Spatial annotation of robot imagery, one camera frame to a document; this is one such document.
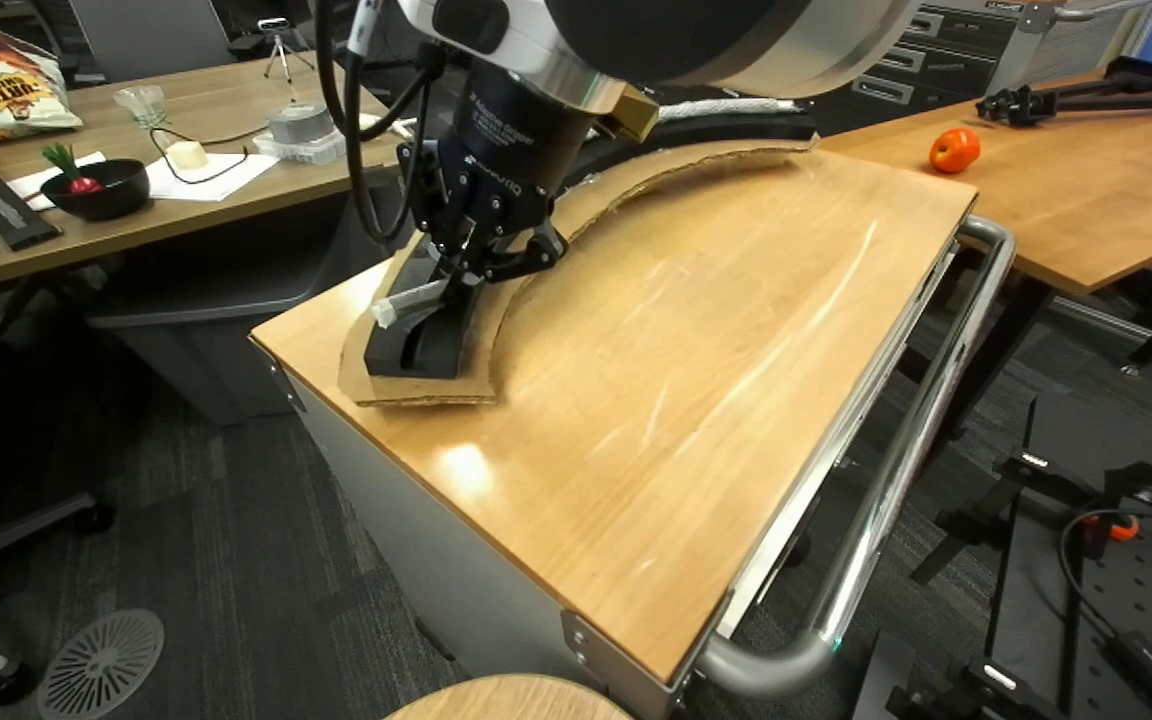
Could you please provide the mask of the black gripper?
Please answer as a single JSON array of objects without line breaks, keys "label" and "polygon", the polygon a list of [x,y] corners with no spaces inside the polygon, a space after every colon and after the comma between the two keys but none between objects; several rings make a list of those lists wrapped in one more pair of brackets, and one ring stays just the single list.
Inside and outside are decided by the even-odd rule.
[{"label": "black gripper", "polygon": [[495,283],[550,270],[566,251],[550,208],[586,127],[586,112],[475,65],[447,132],[417,154],[411,215],[436,244],[436,274]]}]

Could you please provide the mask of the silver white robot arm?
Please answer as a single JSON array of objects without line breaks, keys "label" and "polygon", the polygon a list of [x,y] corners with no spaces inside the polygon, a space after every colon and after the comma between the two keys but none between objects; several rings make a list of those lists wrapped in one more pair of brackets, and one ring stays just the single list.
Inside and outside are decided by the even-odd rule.
[{"label": "silver white robot arm", "polygon": [[447,283],[550,270],[547,212],[596,121],[626,89],[736,89],[804,100],[865,76],[919,0],[351,0],[347,72],[397,15],[417,39],[419,95],[468,65],[452,127],[417,146],[417,225]]}]

